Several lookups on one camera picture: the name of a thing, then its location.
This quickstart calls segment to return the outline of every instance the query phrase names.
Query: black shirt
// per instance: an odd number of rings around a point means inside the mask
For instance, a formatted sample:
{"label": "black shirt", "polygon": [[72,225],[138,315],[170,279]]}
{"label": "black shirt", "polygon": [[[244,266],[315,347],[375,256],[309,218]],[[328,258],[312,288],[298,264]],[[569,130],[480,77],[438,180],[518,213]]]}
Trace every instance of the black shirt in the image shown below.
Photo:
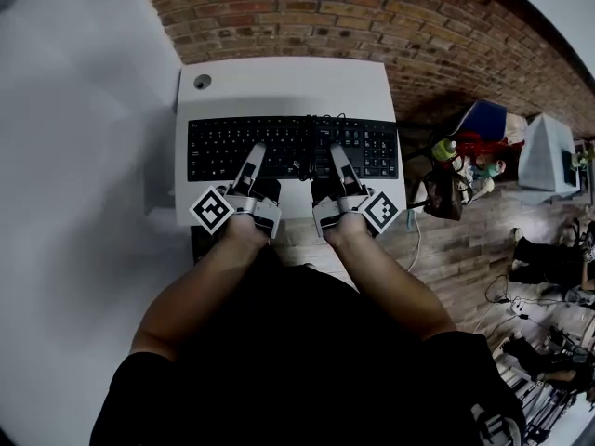
{"label": "black shirt", "polygon": [[419,342],[314,269],[247,276],[177,362],[129,356],[91,444],[481,444],[480,404],[523,428],[482,335]]}

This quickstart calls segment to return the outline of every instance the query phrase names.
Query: wrist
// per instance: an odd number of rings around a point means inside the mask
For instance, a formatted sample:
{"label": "wrist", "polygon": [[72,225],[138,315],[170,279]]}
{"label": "wrist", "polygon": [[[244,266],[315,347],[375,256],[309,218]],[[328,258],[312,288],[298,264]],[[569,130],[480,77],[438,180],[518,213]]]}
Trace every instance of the wrist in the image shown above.
{"label": "wrist", "polygon": [[262,248],[261,243],[255,243],[253,240],[241,236],[225,234],[221,242],[230,248],[238,256],[242,256],[246,261],[252,262],[257,257],[258,251]]}
{"label": "wrist", "polygon": [[366,243],[372,239],[372,236],[368,232],[360,231],[356,233],[337,234],[329,240],[329,244],[335,251],[340,251]]}

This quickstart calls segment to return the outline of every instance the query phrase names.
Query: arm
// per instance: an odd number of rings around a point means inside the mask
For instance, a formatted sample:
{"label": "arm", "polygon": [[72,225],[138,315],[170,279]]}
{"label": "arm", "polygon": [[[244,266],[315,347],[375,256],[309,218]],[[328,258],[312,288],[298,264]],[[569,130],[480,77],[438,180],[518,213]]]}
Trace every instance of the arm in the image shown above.
{"label": "arm", "polygon": [[560,370],[559,372],[551,372],[543,374],[543,381],[558,380],[560,382],[572,382],[575,379],[576,372],[574,370]]}
{"label": "arm", "polygon": [[583,260],[583,275],[580,281],[580,288],[583,291],[595,291],[595,281],[588,278],[588,261]]}
{"label": "arm", "polygon": [[361,292],[422,340],[456,326],[431,289],[408,273],[368,234],[364,217],[344,215],[324,237]]}
{"label": "arm", "polygon": [[231,294],[267,242],[251,216],[232,216],[223,238],[152,302],[130,353],[152,352],[173,361],[179,345]]}

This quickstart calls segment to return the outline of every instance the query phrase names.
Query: hand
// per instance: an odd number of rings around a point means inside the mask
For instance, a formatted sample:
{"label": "hand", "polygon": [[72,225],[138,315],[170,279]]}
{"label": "hand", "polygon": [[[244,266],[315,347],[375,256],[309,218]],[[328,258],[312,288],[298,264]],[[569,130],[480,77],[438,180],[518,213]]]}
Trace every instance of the hand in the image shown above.
{"label": "hand", "polygon": [[254,218],[248,214],[233,215],[227,222],[223,238],[240,243],[247,249],[259,251],[269,243],[269,237],[259,230],[254,223]]}
{"label": "hand", "polygon": [[365,218],[359,213],[346,213],[338,224],[324,231],[324,239],[335,249],[359,236],[370,236]]}

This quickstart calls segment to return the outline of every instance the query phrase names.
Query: white desk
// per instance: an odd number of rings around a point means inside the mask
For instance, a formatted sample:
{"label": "white desk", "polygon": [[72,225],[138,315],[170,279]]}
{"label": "white desk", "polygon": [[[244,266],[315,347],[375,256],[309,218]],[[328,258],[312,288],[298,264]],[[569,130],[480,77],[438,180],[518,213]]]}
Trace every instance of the white desk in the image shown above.
{"label": "white desk", "polygon": [[[211,77],[198,90],[194,80]],[[197,225],[190,207],[209,185],[231,180],[188,181],[188,122],[197,119],[253,116],[306,116],[344,112],[348,118],[394,122],[384,65],[329,58],[254,58],[193,64],[182,69],[176,124],[176,213],[180,225]],[[364,179],[384,191],[399,210],[407,203],[401,148],[399,179]],[[283,219],[311,216],[310,182],[282,180],[279,204]]]}

